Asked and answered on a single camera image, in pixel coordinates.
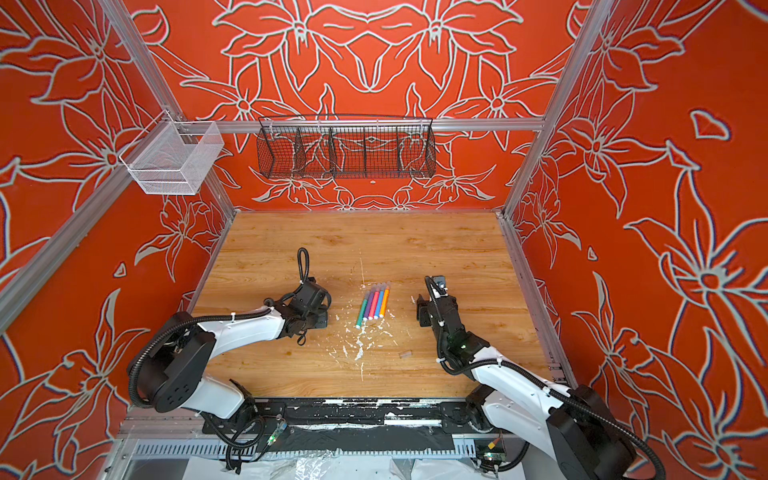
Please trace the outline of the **green pen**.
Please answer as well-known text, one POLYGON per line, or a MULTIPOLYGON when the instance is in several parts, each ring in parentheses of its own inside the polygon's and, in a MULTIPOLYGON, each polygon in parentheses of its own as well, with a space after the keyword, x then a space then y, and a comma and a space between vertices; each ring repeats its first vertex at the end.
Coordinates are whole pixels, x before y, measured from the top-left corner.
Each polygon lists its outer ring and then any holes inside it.
POLYGON ((369 290, 365 294, 365 296, 363 297, 363 300, 362 300, 362 303, 361 303, 361 306, 360 306, 360 309, 359 309, 359 312, 358 312, 358 315, 357 315, 357 320, 356 320, 356 323, 355 323, 355 327, 357 329, 361 329, 362 328, 363 321, 366 318, 367 311, 368 311, 368 306, 369 306, 369 303, 370 303, 370 295, 371 295, 371 293, 372 293, 372 291, 369 290))

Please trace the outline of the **pink pen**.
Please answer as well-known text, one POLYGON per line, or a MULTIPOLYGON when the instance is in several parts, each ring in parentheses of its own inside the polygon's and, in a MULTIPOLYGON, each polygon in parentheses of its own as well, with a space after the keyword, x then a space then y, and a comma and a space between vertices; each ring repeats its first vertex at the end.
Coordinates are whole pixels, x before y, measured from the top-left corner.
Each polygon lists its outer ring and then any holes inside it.
MULTIPOLYGON (((378 285, 375 285, 375 286, 374 286, 374 289, 376 290, 376 292, 377 292, 377 289, 378 289, 378 286, 379 286, 379 285, 380 285, 380 284, 378 284, 378 285)), ((369 312, 368 312, 368 318, 367 318, 367 320, 368 320, 368 321, 370 321, 370 320, 373 320, 373 319, 372 319, 372 310, 374 309, 374 304, 376 303, 376 300, 375 300, 376 292, 375 292, 375 295, 374 295, 373 301, 372 301, 372 303, 371 303, 371 306, 370 306, 370 310, 369 310, 369 312)))

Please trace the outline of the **blue pen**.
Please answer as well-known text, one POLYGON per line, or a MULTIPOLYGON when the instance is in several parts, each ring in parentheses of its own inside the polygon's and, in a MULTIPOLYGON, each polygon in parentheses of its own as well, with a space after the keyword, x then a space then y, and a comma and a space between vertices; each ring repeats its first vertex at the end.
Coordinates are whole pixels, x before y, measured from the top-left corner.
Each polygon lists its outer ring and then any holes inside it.
POLYGON ((372 310, 372 319, 378 319, 381 315, 382 305, 383 305, 383 298, 386 293, 386 284, 380 284, 378 286, 375 300, 376 303, 374 304, 374 309, 372 310))

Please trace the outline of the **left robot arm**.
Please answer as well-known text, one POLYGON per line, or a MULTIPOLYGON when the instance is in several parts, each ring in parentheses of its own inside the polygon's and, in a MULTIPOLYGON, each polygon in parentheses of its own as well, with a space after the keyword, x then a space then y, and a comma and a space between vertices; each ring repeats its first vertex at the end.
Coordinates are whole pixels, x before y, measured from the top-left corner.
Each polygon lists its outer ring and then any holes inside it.
POLYGON ((244 313, 194 317, 175 313, 141 348, 127 368, 133 406, 167 413, 186 409, 229 420, 251 401, 240 383, 208 373, 211 360, 234 350, 294 338, 303 346, 311 330, 328 325, 332 296, 310 275, 310 254, 297 251, 299 284, 278 299, 244 313))

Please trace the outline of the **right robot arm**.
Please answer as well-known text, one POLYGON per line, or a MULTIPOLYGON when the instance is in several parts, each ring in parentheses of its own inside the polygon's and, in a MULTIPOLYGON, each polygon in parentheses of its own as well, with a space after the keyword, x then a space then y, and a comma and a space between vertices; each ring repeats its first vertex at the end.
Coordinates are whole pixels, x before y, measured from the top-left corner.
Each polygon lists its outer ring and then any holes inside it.
POLYGON ((473 461, 476 469, 498 475, 530 463, 546 478, 624 479, 644 456, 654 478, 666 478, 659 455, 620 425, 593 389, 568 388, 512 362, 466 329, 444 277, 427 276, 424 282, 428 295, 417 300, 417 319, 434 334, 437 363, 447 374, 478 384, 465 399, 467 423, 513 434, 523 443, 515 455, 484 448, 473 461))

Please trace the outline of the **purple pen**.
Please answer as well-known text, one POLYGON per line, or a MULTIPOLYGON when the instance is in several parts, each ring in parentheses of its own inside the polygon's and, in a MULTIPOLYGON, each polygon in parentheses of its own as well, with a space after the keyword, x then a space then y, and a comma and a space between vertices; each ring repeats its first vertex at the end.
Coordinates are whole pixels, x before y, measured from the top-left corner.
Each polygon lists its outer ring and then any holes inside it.
POLYGON ((375 292, 376 290, 374 288, 371 288, 366 294, 366 297, 362 305, 361 313, 360 313, 360 323, 363 323, 368 318, 368 312, 370 310, 370 306, 373 301, 375 292))

